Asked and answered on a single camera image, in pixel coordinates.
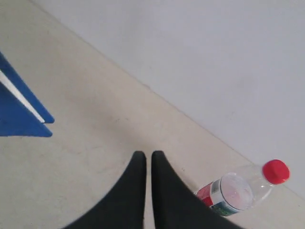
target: red bottle cap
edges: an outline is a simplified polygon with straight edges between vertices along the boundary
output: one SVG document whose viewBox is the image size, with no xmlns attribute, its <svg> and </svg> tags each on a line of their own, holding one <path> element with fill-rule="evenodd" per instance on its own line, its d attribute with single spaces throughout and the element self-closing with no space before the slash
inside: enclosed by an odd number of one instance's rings
<svg viewBox="0 0 305 229">
<path fill-rule="evenodd" d="M 263 166 L 263 175 L 271 184 L 279 185 L 288 180 L 290 171 L 283 161 L 276 159 Z"/>
</svg>

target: beige floor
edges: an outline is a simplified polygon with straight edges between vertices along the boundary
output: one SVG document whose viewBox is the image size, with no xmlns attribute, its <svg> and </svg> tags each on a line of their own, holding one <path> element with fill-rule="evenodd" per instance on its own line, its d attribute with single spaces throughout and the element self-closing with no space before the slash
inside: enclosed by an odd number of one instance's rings
<svg viewBox="0 0 305 229">
<path fill-rule="evenodd" d="M 164 150 L 192 190 L 249 164 L 28 1 L 0 0 L 0 49 L 56 118 L 52 138 L 0 138 L 0 229 L 63 227 L 105 195 L 134 150 Z M 304 228 L 304 214 L 282 186 L 230 219 Z M 149 183 L 145 228 L 154 228 Z"/>
</svg>

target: water bottle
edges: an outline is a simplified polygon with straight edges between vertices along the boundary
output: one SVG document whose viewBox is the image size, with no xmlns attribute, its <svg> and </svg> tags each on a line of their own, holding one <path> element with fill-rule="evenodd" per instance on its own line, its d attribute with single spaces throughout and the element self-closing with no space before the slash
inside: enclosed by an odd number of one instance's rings
<svg viewBox="0 0 305 229">
<path fill-rule="evenodd" d="M 259 204 L 289 176 L 289 168 L 280 160 L 262 167 L 244 166 L 201 188 L 196 196 L 219 215 L 230 216 Z"/>
</svg>

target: bottle label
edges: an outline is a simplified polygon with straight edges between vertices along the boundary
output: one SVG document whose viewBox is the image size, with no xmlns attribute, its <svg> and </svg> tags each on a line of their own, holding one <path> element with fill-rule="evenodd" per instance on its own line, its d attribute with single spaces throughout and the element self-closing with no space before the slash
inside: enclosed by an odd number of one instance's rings
<svg viewBox="0 0 305 229">
<path fill-rule="evenodd" d="M 235 213 L 241 212 L 240 210 L 233 208 L 231 205 L 229 205 L 220 189 L 220 179 L 216 180 L 207 186 L 200 189 L 196 196 L 208 207 L 211 208 L 214 212 L 221 216 L 230 216 Z"/>
</svg>

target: white wall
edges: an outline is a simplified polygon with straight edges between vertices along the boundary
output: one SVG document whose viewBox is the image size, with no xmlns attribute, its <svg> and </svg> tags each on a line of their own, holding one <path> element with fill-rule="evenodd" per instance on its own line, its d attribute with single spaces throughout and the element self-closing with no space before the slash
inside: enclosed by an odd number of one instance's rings
<svg viewBox="0 0 305 229">
<path fill-rule="evenodd" d="M 304 1 L 34 1 L 305 198 Z"/>
</svg>

